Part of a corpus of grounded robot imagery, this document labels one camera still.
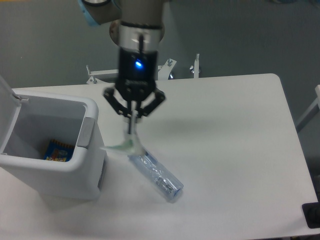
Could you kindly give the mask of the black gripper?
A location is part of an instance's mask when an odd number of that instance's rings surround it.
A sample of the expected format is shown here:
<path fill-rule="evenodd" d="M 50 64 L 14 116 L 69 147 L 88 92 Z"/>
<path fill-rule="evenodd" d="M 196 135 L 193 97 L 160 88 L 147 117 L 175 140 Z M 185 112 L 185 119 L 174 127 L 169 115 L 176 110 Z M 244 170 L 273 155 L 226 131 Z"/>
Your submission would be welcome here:
<path fill-rule="evenodd" d="M 166 100 L 165 93 L 156 88 L 157 58 L 157 51 L 139 52 L 124 48 L 119 50 L 118 77 L 115 88 L 127 101 L 126 106 L 116 99 L 114 87 L 105 88 L 103 97 L 118 115 L 128 119 L 127 134 L 132 134 L 132 101 L 137 102 L 135 110 L 137 111 L 136 121 L 138 122 L 138 119 L 148 117 Z M 141 107 L 141 102 L 152 92 L 154 93 L 154 99 L 145 107 Z"/>

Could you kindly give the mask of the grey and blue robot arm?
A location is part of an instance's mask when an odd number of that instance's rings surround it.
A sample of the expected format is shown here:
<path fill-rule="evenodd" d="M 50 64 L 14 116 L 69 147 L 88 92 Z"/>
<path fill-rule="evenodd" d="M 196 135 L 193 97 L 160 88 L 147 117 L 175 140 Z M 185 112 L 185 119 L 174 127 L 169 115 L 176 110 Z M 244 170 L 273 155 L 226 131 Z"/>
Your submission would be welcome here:
<path fill-rule="evenodd" d="M 163 0 L 80 0 L 91 26 L 119 20 L 118 75 L 103 96 L 115 112 L 128 119 L 128 134 L 137 119 L 147 117 L 164 100 L 157 88 L 158 48 L 162 39 Z"/>

